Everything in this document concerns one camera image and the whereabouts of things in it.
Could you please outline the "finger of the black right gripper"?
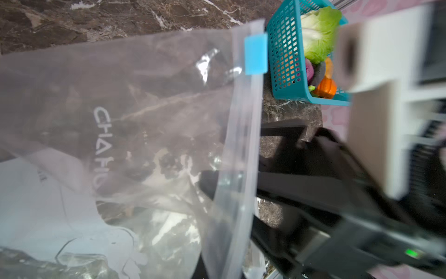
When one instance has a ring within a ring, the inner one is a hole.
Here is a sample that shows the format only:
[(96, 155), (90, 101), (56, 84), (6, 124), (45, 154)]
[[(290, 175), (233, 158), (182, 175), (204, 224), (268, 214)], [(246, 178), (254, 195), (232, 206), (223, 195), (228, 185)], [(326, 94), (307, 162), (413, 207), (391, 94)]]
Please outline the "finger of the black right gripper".
[(301, 119), (288, 119), (277, 122), (263, 123), (261, 137), (300, 138), (306, 131), (307, 125)]

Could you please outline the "purple toy onion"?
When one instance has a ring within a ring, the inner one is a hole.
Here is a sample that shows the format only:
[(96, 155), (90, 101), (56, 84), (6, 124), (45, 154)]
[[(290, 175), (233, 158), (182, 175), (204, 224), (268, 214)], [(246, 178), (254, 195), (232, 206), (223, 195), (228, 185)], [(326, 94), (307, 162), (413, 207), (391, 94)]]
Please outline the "purple toy onion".
[(305, 70), (307, 76), (307, 84), (310, 85), (314, 77), (314, 67), (308, 59), (305, 59)]

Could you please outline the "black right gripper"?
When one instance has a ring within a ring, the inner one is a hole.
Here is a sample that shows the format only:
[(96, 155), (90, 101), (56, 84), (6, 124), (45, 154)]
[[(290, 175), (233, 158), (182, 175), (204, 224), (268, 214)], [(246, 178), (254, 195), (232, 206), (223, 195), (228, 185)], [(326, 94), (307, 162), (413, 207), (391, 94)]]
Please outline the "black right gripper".
[(378, 266), (407, 265), (444, 278), (446, 239), (384, 195), (329, 130), (310, 142), (282, 137), (259, 172), (207, 170), (199, 188), (225, 213), (252, 212), (256, 197), (282, 205), (282, 226), (255, 218), (252, 241), (290, 279), (367, 279)]

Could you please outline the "toy carrot with leaves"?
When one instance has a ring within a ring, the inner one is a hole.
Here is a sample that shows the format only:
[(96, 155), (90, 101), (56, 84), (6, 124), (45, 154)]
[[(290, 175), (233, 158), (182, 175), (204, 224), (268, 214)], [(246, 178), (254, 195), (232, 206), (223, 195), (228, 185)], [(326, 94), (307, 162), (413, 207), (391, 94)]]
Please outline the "toy carrot with leaves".
[(310, 92), (315, 90), (320, 85), (321, 81), (324, 79), (326, 72), (326, 63), (321, 62), (317, 65), (312, 65), (312, 67), (313, 67), (313, 74), (308, 81), (308, 89), (310, 90)]

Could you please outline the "teal plastic basket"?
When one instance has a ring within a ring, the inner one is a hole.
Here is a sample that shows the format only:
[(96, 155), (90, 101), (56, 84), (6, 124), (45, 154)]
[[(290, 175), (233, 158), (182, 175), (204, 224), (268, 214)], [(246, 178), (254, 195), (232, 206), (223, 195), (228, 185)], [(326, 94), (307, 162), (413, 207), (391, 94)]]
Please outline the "teal plastic basket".
[[(349, 105), (348, 95), (339, 87), (331, 100), (312, 96), (308, 89), (300, 17), (325, 7), (337, 9), (329, 1), (283, 1), (267, 24), (272, 93), (276, 99)], [(343, 24), (347, 24), (344, 17), (340, 26)]]

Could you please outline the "orange toy pumpkin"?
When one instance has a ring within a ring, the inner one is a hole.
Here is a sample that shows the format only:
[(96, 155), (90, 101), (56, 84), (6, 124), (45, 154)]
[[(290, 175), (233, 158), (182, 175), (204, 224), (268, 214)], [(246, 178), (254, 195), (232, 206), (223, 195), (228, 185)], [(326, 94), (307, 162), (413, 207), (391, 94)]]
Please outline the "orange toy pumpkin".
[(338, 91), (338, 86), (333, 79), (324, 77), (312, 92), (312, 96), (324, 99), (333, 99)]

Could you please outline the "clear zip top bag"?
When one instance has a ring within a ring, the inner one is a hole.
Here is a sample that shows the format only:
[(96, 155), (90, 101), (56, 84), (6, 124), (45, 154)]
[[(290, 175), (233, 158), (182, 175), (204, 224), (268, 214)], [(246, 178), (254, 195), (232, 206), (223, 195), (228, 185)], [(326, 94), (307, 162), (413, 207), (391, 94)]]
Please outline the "clear zip top bag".
[(265, 21), (1, 57), (3, 279), (241, 279)]

